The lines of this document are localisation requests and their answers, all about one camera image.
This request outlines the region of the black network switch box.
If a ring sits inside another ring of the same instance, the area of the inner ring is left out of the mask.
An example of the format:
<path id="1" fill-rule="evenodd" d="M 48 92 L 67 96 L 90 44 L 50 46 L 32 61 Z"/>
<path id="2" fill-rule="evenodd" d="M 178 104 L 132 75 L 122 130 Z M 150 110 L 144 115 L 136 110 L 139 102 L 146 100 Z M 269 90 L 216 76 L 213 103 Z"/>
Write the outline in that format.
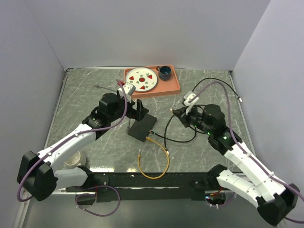
<path id="1" fill-rule="evenodd" d="M 156 117 L 146 114 L 141 121 L 135 121 L 133 123 L 127 134 L 141 142 L 144 142 L 156 121 Z"/>

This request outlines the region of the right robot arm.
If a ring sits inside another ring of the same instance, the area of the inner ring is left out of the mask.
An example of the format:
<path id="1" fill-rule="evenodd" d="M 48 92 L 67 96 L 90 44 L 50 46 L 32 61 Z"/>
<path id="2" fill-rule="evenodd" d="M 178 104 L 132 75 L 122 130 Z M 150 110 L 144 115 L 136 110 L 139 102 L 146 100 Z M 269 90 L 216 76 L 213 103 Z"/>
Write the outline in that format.
<path id="1" fill-rule="evenodd" d="M 227 125 L 221 108 L 215 104 L 196 108 L 182 107 L 172 112 L 185 127 L 196 126 L 208 135 L 210 145 L 233 162 L 247 177 L 243 179 L 228 168 L 217 165 L 209 171 L 212 189 L 229 189 L 254 205 L 259 215 L 277 226 L 296 206 L 299 189 L 271 172 Z"/>

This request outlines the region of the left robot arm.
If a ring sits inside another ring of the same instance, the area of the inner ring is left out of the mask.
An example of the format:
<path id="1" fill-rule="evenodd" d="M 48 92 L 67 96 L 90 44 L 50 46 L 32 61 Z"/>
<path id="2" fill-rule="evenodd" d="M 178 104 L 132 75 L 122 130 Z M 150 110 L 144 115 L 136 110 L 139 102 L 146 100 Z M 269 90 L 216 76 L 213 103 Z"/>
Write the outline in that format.
<path id="1" fill-rule="evenodd" d="M 17 176 L 19 189 L 25 189 L 38 201 L 45 200 L 57 189 L 77 186 L 84 191 L 91 190 L 94 172 L 83 165 L 71 170 L 59 170 L 59 166 L 113 128 L 112 122 L 119 124 L 125 117 L 141 121 L 148 112 L 140 99 L 128 101 L 119 94 L 103 95 L 99 105 L 73 132 L 38 153 L 28 151 L 23 155 Z"/>

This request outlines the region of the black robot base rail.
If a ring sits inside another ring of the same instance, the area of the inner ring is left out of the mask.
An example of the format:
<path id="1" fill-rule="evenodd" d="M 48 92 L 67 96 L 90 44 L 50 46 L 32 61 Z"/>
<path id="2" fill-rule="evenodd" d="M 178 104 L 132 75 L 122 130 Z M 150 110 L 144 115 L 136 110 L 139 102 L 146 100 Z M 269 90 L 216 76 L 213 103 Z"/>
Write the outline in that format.
<path id="1" fill-rule="evenodd" d="M 168 172 L 152 180 L 139 172 L 96 172 L 90 185 L 68 187 L 68 193 L 95 193 L 97 202 L 118 200 L 179 200 L 204 201 L 205 195 L 220 190 L 219 184 L 206 172 Z"/>

